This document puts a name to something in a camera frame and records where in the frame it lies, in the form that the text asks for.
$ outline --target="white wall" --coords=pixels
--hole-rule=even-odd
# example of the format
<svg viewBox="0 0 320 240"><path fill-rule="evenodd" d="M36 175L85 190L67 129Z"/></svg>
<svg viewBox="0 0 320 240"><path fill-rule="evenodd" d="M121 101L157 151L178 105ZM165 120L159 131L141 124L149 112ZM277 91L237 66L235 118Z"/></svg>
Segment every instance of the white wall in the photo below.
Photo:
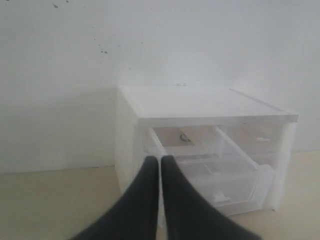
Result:
<svg viewBox="0 0 320 240"><path fill-rule="evenodd" d="M308 103L318 97L319 85L302 84L319 73L313 69L319 59L316 1L54 4L58 8L44 0L0 1L0 173L113 164L117 83L235 83L264 98L285 76L277 88L277 96L283 96L294 77L306 96L294 87L297 92L288 90L285 99L304 98L296 101L300 105L287 102L303 114L305 126L316 127ZM294 74L295 66L303 73ZM261 87L264 82L271 91ZM299 133L301 142L315 133L306 129ZM305 149L318 148L319 142L310 146Z"/></svg>

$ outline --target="cabinet top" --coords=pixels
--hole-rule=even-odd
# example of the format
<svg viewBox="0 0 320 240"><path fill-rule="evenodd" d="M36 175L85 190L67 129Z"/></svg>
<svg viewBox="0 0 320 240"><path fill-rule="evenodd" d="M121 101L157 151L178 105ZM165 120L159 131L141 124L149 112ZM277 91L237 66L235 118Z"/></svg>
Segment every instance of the cabinet top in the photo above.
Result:
<svg viewBox="0 0 320 240"><path fill-rule="evenodd" d="M151 85L118 88L140 123L152 126L292 123L299 116L229 88Z"/></svg>

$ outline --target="plastic drawer unit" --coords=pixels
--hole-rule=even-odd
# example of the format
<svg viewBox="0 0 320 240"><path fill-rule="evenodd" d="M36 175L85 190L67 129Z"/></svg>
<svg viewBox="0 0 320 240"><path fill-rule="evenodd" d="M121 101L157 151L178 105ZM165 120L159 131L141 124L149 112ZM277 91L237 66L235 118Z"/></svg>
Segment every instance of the plastic drawer unit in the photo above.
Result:
<svg viewBox="0 0 320 240"><path fill-rule="evenodd" d="M173 155L222 213L277 210L297 120L297 113L229 88L119 86L115 168L121 191L145 156Z"/></svg>

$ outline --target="white storage cabinet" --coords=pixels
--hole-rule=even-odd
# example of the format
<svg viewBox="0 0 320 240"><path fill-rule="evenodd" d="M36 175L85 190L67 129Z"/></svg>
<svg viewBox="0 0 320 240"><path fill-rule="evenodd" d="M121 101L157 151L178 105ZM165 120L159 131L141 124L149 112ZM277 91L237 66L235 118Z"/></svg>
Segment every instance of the white storage cabinet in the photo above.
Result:
<svg viewBox="0 0 320 240"><path fill-rule="evenodd" d="M119 86L115 169L121 191L144 157L173 155L195 189L222 213L276 210L297 120L292 111L228 88Z"/></svg>

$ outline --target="black object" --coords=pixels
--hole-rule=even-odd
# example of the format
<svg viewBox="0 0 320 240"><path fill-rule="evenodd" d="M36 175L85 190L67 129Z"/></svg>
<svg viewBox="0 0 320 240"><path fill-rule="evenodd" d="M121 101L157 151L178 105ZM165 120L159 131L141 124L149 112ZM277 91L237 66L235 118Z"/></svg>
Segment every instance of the black object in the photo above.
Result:
<svg viewBox="0 0 320 240"><path fill-rule="evenodd" d="M155 240L159 209L159 165L144 163L115 205L71 240Z"/></svg>
<svg viewBox="0 0 320 240"><path fill-rule="evenodd" d="M193 188L173 156L161 159L168 240L261 240L213 208Z"/></svg>

